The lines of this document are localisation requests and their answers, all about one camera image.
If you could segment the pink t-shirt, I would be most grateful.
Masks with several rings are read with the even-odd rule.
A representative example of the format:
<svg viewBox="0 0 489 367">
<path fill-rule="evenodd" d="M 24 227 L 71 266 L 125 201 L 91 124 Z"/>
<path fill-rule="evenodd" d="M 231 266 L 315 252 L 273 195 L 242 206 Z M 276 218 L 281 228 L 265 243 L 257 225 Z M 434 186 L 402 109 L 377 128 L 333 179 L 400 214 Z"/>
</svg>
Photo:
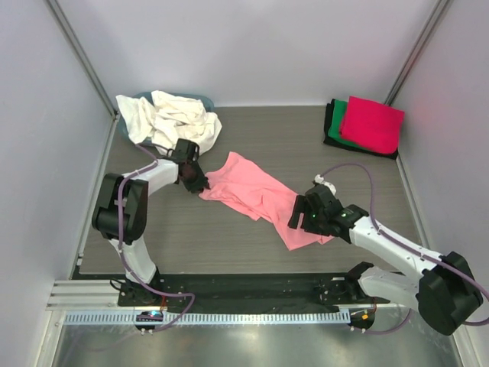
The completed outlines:
<svg viewBox="0 0 489 367">
<path fill-rule="evenodd" d="M 224 203 L 254 221 L 268 221 L 288 250 L 332 240 L 331 236 L 291 229 L 288 222 L 297 193 L 240 154 L 229 152 L 224 165 L 206 176 L 210 188 L 199 195 L 201 199 Z"/>
</svg>

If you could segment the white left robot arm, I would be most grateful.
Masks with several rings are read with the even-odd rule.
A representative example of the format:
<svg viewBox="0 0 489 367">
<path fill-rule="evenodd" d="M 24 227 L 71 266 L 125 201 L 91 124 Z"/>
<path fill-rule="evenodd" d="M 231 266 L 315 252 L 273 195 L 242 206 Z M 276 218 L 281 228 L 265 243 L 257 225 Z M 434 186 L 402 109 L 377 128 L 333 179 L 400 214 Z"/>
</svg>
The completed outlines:
<svg viewBox="0 0 489 367">
<path fill-rule="evenodd" d="M 144 241 L 150 196 L 173 184 L 182 184 L 190 193 L 201 193 L 210 186 L 198 162 L 197 143 L 180 138 L 176 147 L 167 149 L 160 158 L 140 145 L 138 149 L 148 154 L 151 162 L 130 173 L 103 177 L 92 227 L 117 251 L 126 279 L 138 284 L 137 297 L 153 305 L 162 298 L 163 287 Z"/>
</svg>

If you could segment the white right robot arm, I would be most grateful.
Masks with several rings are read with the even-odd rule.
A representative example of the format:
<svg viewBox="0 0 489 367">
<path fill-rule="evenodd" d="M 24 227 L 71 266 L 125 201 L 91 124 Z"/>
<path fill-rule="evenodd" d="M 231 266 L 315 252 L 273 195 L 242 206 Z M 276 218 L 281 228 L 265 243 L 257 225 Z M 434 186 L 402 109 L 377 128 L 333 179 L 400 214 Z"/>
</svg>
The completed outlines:
<svg viewBox="0 0 489 367">
<path fill-rule="evenodd" d="M 384 271 L 363 261 L 345 277 L 346 297 L 388 300 L 416 311 L 436 332 L 452 335 L 483 304 L 481 290 L 463 256 L 441 255 L 381 225 L 367 210 L 343 206 L 324 184 L 296 196 L 291 229 L 340 238 L 395 268 Z"/>
</svg>

